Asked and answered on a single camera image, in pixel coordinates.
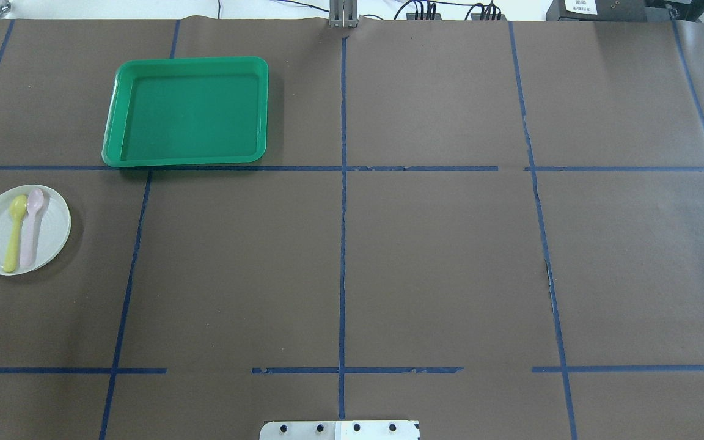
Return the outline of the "pink plastic spoon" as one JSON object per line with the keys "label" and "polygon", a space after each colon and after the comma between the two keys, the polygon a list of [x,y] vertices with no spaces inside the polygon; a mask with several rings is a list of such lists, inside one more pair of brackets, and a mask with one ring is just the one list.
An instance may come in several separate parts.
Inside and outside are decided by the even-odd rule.
{"label": "pink plastic spoon", "polygon": [[40,188],[34,188],[27,196],[27,217],[23,226],[19,266],[22,268],[33,265],[35,259],[35,234],[37,217],[45,205],[45,195]]}

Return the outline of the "yellow plastic spoon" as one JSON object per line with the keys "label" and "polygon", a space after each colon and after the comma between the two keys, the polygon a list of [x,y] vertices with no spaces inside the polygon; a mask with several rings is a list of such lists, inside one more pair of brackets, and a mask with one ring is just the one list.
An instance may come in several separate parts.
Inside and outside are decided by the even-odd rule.
{"label": "yellow plastic spoon", "polygon": [[8,212],[12,223],[2,266],[5,273],[13,273],[18,267],[20,258],[21,228],[23,218],[27,213],[27,204],[28,196],[24,193],[17,195],[9,204]]}

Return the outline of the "white round plate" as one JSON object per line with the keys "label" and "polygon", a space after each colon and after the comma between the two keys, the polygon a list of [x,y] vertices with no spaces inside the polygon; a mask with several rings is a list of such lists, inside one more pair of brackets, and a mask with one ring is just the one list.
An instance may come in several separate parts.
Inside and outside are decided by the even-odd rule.
{"label": "white round plate", "polygon": [[[10,237],[11,219],[8,208],[12,200],[19,194],[28,196],[34,188],[40,188],[45,195],[45,205],[37,217],[37,229],[35,234],[35,259],[33,265],[22,268],[19,266],[13,273],[5,273],[2,266]],[[25,226],[27,214],[23,218],[21,228],[21,239],[23,236],[23,226]],[[66,200],[47,186],[30,184],[17,186],[0,194],[0,275],[16,276],[34,272],[45,266],[61,253],[62,248],[67,243],[71,232],[71,214]]]}

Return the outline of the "brown paper table cover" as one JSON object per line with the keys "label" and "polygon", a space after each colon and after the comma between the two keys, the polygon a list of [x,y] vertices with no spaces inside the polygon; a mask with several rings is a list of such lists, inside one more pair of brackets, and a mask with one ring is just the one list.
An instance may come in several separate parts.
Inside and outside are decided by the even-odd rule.
{"label": "brown paper table cover", "polygon": [[[115,169],[117,69],[257,56],[252,164]],[[0,439],[704,439],[704,23],[0,20]]]}

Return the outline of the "green plastic tray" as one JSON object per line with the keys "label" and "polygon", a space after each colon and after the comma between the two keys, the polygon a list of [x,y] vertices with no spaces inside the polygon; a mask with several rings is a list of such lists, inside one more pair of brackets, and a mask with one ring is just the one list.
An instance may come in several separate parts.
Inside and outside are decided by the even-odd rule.
{"label": "green plastic tray", "polygon": [[114,78],[101,158],[110,167],[259,161],[270,70],[257,56],[135,59]]}

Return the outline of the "black computer box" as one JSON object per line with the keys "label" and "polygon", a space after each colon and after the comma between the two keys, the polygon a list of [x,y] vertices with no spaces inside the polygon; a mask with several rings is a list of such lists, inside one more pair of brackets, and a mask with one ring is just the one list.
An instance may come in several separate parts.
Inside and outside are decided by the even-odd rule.
{"label": "black computer box", "polygon": [[665,7],[648,1],[552,1],[547,21],[663,22],[673,19]]}

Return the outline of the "grey aluminium post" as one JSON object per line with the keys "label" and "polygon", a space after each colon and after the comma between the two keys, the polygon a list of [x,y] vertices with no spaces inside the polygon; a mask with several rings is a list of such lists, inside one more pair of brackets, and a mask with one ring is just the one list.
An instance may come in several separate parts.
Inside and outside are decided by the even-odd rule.
{"label": "grey aluminium post", "polygon": [[356,28],[359,25],[357,0],[330,0],[329,27],[332,29]]}

